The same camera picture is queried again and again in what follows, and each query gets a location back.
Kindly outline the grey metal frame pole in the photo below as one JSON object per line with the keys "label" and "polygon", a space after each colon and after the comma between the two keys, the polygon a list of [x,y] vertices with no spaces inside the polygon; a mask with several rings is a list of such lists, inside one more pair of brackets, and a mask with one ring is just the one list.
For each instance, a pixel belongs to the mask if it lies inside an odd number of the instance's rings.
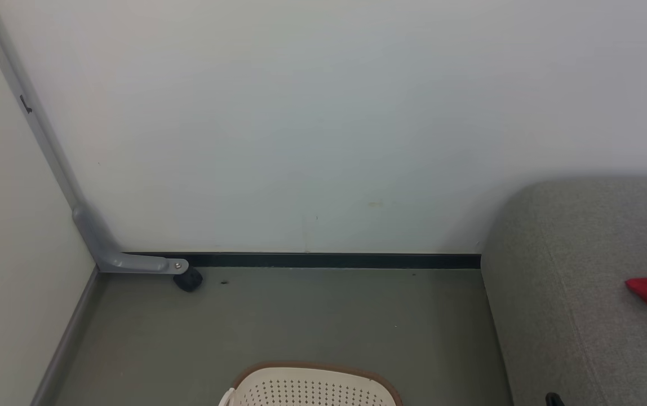
{"label": "grey metal frame pole", "polygon": [[[14,40],[6,30],[1,15],[0,68],[64,198],[68,201],[73,212],[73,222],[99,271],[109,274],[178,275],[192,267],[185,259],[128,254],[115,242],[110,229],[84,197],[42,101],[33,88],[24,63],[15,51]],[[25,113],[20,103],[20,94],[24,95],[25,102],[33,109],[31,114]]]}

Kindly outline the grey baseboard strip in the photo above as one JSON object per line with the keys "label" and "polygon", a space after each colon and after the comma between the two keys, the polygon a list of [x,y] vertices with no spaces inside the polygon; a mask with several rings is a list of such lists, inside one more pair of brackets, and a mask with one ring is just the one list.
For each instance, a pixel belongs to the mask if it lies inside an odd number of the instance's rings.
{"label": "grey baseboard strip", "polygon": [[97,290],[99,290],[99,268],[96,266],[82,291],[68,326],[64,329],[63,336],[51,357],[30,406],[53,406],[55,404],[60,386],[64,383],[65,375],[74,360],[79,340],[86,328],[87,314],[90,313]]}

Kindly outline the black baseboard strip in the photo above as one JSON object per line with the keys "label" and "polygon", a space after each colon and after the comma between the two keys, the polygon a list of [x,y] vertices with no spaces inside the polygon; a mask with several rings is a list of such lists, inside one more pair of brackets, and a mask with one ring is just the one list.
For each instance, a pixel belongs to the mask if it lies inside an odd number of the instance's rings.
{"label": "black baseboard strip", "polygon": [[480,254],[133,252],[133,255],[185,259],[198,268],[478,270],[481,267]]}

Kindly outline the beige perforated laundry basket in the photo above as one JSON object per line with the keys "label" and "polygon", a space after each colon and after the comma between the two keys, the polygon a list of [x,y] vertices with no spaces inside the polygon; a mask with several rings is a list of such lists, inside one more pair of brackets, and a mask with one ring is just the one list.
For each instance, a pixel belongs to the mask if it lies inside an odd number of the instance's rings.
{"label": "beige perforated laundry basket", "polygon": [[252,365],[218,406],[404,406],[383,376],[351,367],[303,361]]}

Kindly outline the black caster wheel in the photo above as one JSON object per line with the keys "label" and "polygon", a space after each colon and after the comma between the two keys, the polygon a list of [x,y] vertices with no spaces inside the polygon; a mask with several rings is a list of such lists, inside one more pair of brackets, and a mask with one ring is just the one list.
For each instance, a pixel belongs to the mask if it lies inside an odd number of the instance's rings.
{"label": "black caster wheel", "polygon": [[182,274],[174,275],[172,280],[179,289],[187,293],[196,291],[204,283],[203,275],[194,267],[189,267]]}

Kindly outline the grey fabric sofa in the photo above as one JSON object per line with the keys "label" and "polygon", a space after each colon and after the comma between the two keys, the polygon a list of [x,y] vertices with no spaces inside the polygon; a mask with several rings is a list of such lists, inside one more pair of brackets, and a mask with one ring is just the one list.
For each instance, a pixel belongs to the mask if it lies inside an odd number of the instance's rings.
{"label": "grey fabric sofa", "polygon": [[515,406],[647,406],[647,176],[515,193],[481,258]]}

